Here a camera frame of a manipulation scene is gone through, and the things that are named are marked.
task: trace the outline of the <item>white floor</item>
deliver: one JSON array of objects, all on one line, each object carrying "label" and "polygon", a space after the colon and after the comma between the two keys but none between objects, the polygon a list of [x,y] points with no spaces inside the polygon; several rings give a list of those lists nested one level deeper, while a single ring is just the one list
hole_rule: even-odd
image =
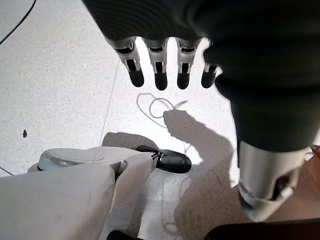
[{"label": "white floor", "polygon": [[[14,1],[8,13],[27,9],[23,0]],[[6,4],[0,2],[0,9]],[[0,30],[8,24],[14,25],[1,21]],[[170,39],[165,91],[155,87],[142,40],[136,43],[145,79],[141,88],[130,83],[80,0],[38,0],[0,45],[0,166],[23,174],[50,148],[157,145],[186,153],[191,172],[155,170],[136,197],[108,217],[101,240],[114,229],[143,239],[194,240],[218,225],[247,222],[237,190],[229,185],[230,161],[236,160],[229,102],[200,84],[208,42],[200,44],[189,87],[180,90],[177,47]],[[0,177],[6,175],[0,170]],[[270,220],[319,217],[319,195],[302,171],[296,194]]]}]

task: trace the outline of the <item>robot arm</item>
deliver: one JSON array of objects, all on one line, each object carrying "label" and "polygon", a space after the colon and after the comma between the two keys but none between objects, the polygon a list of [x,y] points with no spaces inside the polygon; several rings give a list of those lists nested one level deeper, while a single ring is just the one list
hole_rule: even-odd
[{"label": "robot arm", "polygon": [[191,161],[146,146],[49,149],[27,174],[1,178],[0,239],[96,240],[155,168],[186,173]]},{"label": "robot arm", "polygon": [[[149,50],[159,90],[167,86],[166,39],[178,45],[185,89],[202,37],[211,41],[201,83],[230,100],[247,216],[268,218],[297,185],[304,149],[320,126],[320,3],[276,0],[83,0],[136,87],[144,83],[134,39]],[[214,79],[215,66],[223,74]]]}]

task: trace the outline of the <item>floor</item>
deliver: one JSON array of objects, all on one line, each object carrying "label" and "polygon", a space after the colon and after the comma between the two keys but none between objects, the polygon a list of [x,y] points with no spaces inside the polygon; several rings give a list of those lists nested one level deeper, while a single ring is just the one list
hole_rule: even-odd
[{"label": "floor", "polygon": [[[8,19],[0,22],[1,37],[28,10],[26,3],[32,1],[0,3],[1,19]],[[50,148],[171,149],[191,158],[190,173],[156,169],[133,200],[108,216],[101,240],[114,229],[143,239],[194,240],[218,225],[248,222],[229,184],[230,162],[236,161],[229,102],[200,84],[208,41],[200,44],[189,87],[180,90],[177,47],[169,40],[165,91],[155,87],[144,43],[138,38],[136,44],[141,88],[132,86],[80,0],[38,0],[0,46],[0,166],[23,174]],[[0,170],[0,177],[7,175]],[[231,184],[236,180],[233,167]],[[317,188],[303,170],[296,194],[270,220],[319,217]]]}]

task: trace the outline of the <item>white robot limb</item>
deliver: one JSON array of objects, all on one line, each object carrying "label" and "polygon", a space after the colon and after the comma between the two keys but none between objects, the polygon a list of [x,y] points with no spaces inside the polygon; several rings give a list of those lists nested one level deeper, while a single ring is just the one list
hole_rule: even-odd
[{"label": "white robot limb", "polygon": [[186,173],[191,161],[147,146],[49,149],[28,173],[0,179],[0,239],[97,240],[155,168]]}]

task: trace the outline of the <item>black cable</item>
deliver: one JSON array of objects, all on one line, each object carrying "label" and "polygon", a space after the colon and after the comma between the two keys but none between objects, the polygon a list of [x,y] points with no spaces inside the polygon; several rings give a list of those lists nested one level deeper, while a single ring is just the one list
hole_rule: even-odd
[{"label": "black cable", "polygon": [[1,167],[1,166],[0,166],[0,169],[3,170],[3,171],[5,171],[7,174],[9,174],[9,175],[11,175],[11,176],[14,176],[14,174],[12,174],[11,172],[5,170],[5,169],[4,169],[3,167]]},{"label": "black cable", "polygon": [[11,29],[11,31],[0,41],[0,45],[20,26],[20,24],[23,23],[23,21],[27,18],[31,10],[34,8],[36,4],[36,0],[33,1],[33,4],[31,5],[30,9],[26,12],[26,14],[23,16],[23,18],[14,26],[14,28]]}]

